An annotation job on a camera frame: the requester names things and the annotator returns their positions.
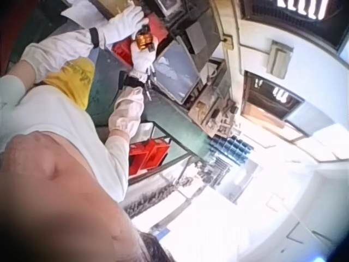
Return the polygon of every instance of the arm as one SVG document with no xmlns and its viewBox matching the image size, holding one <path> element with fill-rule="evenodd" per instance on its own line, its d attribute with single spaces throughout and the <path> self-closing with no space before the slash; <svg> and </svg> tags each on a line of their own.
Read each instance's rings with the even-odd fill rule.
<svg viewBox="0 0 349 262">
<path fill-rule="evenodd" d="M 98 28 L 99 47 L 120 41 L 148 23 L 140 7 L 131 6 Z M 34 83 L 43 81 L 50 72 L 58 72 L 66 61 L 87 57 L 93 48 L 88 29 L 49 37 L 39 44 L 30 44 L 20 62 L 9 72 L 19 78 L 28 91 Z"/>
<path fill-rule="evenodd" d="M 158 40 L 154 38 L 155 48 Z M 156 52 L 139 50 L 135 42 L 131 45 L 134 69 L 130 76 L 138 78 L 140 82 L 147 80 L 147 69 L 153 64 Z M 118 97 L 114 112 L 109 118 L 110 135 L 105 144 L 110 153 L 110 160 L 115 167 L 117 176 L 123 185 L 123 195 L 126 194 L 129 172 L 129 144 L 141 123 L 141 115 L 144 110 L 144 97 L 142 87 L 129 87 Z"/>
</svg>

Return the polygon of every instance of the paper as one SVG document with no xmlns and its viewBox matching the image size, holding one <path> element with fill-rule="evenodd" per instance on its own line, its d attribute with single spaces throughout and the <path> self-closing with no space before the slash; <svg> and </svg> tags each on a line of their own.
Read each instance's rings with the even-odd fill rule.
<svg viewBox="0 0 349 262">
<path fill-rule="evenodd" d="M 75 0 L 72 2 L 74 2 L 74 5 L 63 11 L 61 15 L 73 20 L 81 27 L 85 29 L 101 27 L 108 23 L 104 16 L 88 0 Z"/>
</svg>

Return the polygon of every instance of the electrical box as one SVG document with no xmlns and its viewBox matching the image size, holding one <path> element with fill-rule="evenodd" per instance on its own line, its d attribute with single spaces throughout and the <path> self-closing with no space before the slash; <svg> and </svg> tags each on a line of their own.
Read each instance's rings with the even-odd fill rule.
<svg viewBox="0 0 349 262">
<path fill-rule="evenodd" d="M 273 41 L 267 65 L 267 73 L 276 78 L 285 79 L 292 54 L 292 47 Z"/>
</svg>

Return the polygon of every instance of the fluorescent light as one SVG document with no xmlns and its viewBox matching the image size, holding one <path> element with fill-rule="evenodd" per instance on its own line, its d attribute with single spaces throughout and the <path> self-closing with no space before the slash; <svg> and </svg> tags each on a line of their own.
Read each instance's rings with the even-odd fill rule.
<svg viewBox="0 0 349 262">
<path fill-rule="evenodd" d="M 278 6 L 279 7 L 286 7 L 284 0 L 278 0 Z"/>
<path fill-rule="evenodd" d="M 287 102 L 288 95 L 289 95 L 289 93 L 288 93 L 288 92 L 285 92 L 280 101 L 281 101 L 282 103 L 286 103 L 286 102 Z"/>
<path fill-rule="evenodd" d="M 320 12 L 318 14 L 318 19 L 319 20 L 322 20 L 325 17 L 327 5 L 328 5 L 328 0 L 322 0 L 321 7 L 320 7 Z"/>
<path fill-rule="evenodd" d="M 276 97 L 276 95 L 278 94 L 278 91 L 279 91 L 279 88 L 276 87 L 274 88 L 274 91 L 273 91 L 273 95 Z"/>
<path fill-rule="evenodd" d="M 278 95 L 276 96 L 276 99 L 277 99 L 278 101 L 281 101 L 283 93 L 284 93 L 284 90 L 280 89 Z"/>
<path fill-rule="evenodd" d="M 316 0 L 311 0 L 309 13 L 308 13 L 308 17 L 309 18 L 316 19 L 315 9 L 316 9 Z"/>
<path fill-rule="evenodd" d="M 298 3 L 298 12 L 302 15 L 306 15 L 305 9 L 305 0 L 299 0 Z"/>
<path fill-rule="evenodd" d="M 288 0 L 288 6 L 289 10 L 296 11 L 296 8 L 294 7 L 294 0 Z"/>
</svg>

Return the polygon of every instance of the window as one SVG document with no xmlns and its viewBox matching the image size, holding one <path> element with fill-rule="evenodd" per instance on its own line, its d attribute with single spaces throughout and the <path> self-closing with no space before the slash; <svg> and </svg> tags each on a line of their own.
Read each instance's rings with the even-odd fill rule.
<svg viewBox="0 0 349 262">
<path fill-rule="evenodd" d="M 245 100 L 281 120 L 303 102 L 277 84 L 250 72 L 245 75 Z"/>
<path fill-rule="evenodd" d="M 241 0 L 245 19 L 268 23 L 338 51 L 349 30 L 348 0 Z"/>
</svg>

